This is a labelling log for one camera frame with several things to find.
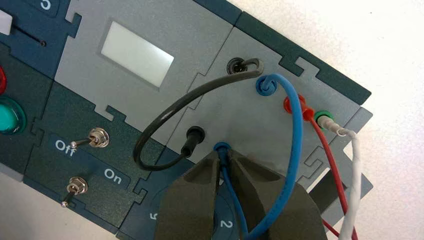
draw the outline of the toggle switch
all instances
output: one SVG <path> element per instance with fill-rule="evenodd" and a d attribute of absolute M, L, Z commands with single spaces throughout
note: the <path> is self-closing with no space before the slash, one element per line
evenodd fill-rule
<path fill-rule="evenodd" d="M 70 147 L 76 149 L 87 144 L 93 148 L 104 148 L 109 144 L 109 134 L 103 128 L 95 127 L 91 129 L 88 137 L 70 142 Z"/>
<path fill-rule="evenodd" d="M 22 107 L 7 96 L 0 96 L 0 134 L 20 133 L 26 125 L 27 118 Z"/>
<path fill-rule="evenodd" d="M 69 206 L 69 202 L 75 195 L 86 193 L 88 189 L 89 185 L 84 178 L 80 176 L 71 177 L 69 179 L 69 184 L 66 186 L 68 194 L 65 196 L 60 205 L 63 208 L 67 208 Z"/>

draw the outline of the white wire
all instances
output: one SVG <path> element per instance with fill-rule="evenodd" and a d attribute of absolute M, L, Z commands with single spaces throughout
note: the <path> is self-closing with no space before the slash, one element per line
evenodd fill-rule
<path fill-rule="evenodd" d="M 361 202 L 361 180 L 362 180 L 362 163 L 360 156 L 360 141 L 357 134 L 348 129 L 340 129 L 340 134 L 348 135 L 352 139 L 352 187 L 350 188 L 350 196 L 348 200 L 348 208 L 341 225 L 339 240 L 350 240 L 355 226 L 355 219 Z"/>

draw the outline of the gray panel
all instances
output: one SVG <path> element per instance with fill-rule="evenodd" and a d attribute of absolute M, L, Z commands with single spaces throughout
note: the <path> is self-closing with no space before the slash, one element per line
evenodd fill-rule
<path fill-rule="evenodd" d="M 7 176 L 11 177 L 12 179 L 18 182 L 22 182 L 22 179 L 24 178 L 24 175 L 4 165 L 1 162 L 0 162 L 0 173 L 6 174 Z"/>
<path fill-rule="evenodd" d="M 192 0 L 73 0 L 66 19 L 75 13 L 82 21 L 76 38 L 66 41 L 55 80 L 96 104 L 95 111 L 109 120 L 106 107 L 119 110 L 140 131 L 184 95 L 198 73 L 208 71 L 233 27 Z M 112 21 L 174 57 L 160 88 L 100 54 Z M 165 144 L 182 113 L 153 138 Z"/>
<path fill-rule="evenodd" d="M 315 66 L 299 58 L 296 64 L 305 70 L 297 77 L 279 65 L 279 54 L 237 28 L 232 30 L 210 71 L 205 77 L 199 75 L 192 88 L 226 75 L 227 62 L 234 57 L 262 59 L 264 74 L 282 74 L 293 83 L 312 108 L 332 112 L 341 125 L 346 124 L 360 108 L 317 79 L 315 75 L 319 69 Z M 191 161 L 196 163 L 211 151 L 214 144 L 226 141 L 234 150 L 285 174 L 292 138 L 292 116 L 283 109 L 283 100 L 287 95 L 279 86 L 274 95 L 261 96 L 256 92 L 255 83 L 256 79 L 233 83 L 207 93 L 198 103 L 193 102 L 172 135 L 168 147 L 174 151 L 179 150 L 186 129 L 198 125 L 205 129 L 206 138 L 196 147 L 190 157 Z M 326 136 L 331 141 L 335 134 L 326 132 Z M 310 178 L 311 175 L 319 176 L 319 173 L 315 174 L 318 168 L 324 170 L 322 161 L 307 161 L 318 146 L 321 143 L 312 126 L 305 123 L 301 159 L 306 162 L 300 165 L 298 174 L 298 178 L 309 178 L 308 181 L 302 181 L 305 188 L 316 179 Z"/>

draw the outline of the red wire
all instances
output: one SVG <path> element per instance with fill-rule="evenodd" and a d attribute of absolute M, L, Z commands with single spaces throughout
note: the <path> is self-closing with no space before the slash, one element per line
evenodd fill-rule
<path fill-rule="evenodd" d="M 336 237 L 339 236 L 339 233 L 328 223 L 326 222 L 324 219 L 322 220 L 322 223 L 324 224 L 324 226 L 330 230 L 330 232 L 332 232 Z"/>
<path fill-rule="evenodd" d="M 335 187 L 337 188 L 338 199 L 340 200 L 340 204 L 341 204 L 341 208 L 343 209 L 343 213 L 346 214 L 346 212 L 348 211 L 348 201 L 346 200 L 345 190 L 343 189 L 343 183 L 342 183 L 342 180 L 340 178 L 339 170 L 337 168 L 336 161 L 334 159 L 333 153 L 332 153 L 330 146 L 327 142 L 326 136 L 324 135 L 323 131 L 321 131 L 320 126 L 318 126 L 318 124 L 313 119 L 311 119 L 309 121 L 312 124 L 313 128 L 315 129 L 315 132 L 318 135 L 319 140 L 322 143 L 322 146 L 324 147 L 324 151 L 325 151 L 325 154 L 327 155 L 327 158 L 328 158 L 328 163 L 330 165 L 332 176 L 333 176 L 334 181 L 335 181 Z M 358 240 L 358 235 L 357 235 L 357 231 L 355 230 L 355 228 L 353 228 L 352 239 Z"/>

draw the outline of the white table surface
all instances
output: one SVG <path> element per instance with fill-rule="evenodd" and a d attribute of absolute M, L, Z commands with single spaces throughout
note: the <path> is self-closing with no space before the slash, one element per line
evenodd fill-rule
<path fill-rule="evenodd" d="M 372 92 L 363 107 L 374 116 L 359 136 L 374 189 L 361 202 L 359 239 L 424 240 L 424 2 L 230 2 Z M 0 239 L 116 238 L 0 173 Z"/>

